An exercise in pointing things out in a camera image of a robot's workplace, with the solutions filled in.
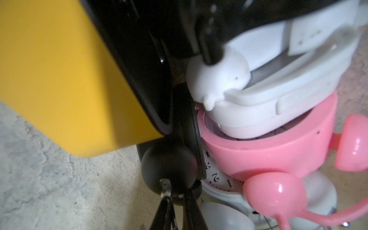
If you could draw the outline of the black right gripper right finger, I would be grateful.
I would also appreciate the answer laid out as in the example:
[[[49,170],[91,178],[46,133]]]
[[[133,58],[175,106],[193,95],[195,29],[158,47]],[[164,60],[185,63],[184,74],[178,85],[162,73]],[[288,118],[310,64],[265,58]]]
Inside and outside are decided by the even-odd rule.
[[[191,190],[184,193],[183,230],[208,230]]]

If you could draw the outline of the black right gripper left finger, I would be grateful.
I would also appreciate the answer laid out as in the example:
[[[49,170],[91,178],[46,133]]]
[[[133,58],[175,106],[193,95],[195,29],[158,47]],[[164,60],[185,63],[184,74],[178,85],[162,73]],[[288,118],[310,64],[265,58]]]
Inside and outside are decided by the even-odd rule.
[[[174,227],[174,208],[170,197],[162,198],[149,230],[172,230]]]

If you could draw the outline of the small black alarm clock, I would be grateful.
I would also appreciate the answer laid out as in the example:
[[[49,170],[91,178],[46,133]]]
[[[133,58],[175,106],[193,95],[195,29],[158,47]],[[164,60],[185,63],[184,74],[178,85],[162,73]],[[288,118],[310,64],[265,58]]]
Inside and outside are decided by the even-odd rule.
[[[173,89],[172,132],[163,138],[137,145],[145,184],[156,194],[160,180],[169,179],[173,202],[184,205],[184,194],[201,194],[199,180],[206,177],[195,103],[185,83]]]

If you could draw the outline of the yellow square alarm clock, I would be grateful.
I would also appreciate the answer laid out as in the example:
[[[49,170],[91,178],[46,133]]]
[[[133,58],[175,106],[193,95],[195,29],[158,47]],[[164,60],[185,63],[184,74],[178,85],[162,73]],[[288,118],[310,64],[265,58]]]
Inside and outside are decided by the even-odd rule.
[[[165,52],[133,1],[1,1],[1,101],[94,157],[173,128]]]

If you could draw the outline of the canvas tote bag green handles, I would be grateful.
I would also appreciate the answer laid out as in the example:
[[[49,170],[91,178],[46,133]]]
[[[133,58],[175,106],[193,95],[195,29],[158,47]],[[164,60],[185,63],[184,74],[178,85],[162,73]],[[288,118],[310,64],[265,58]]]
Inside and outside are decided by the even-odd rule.
[[[1,229],[138,230],[159,203],[135,145],[79,157],[1,101]]]

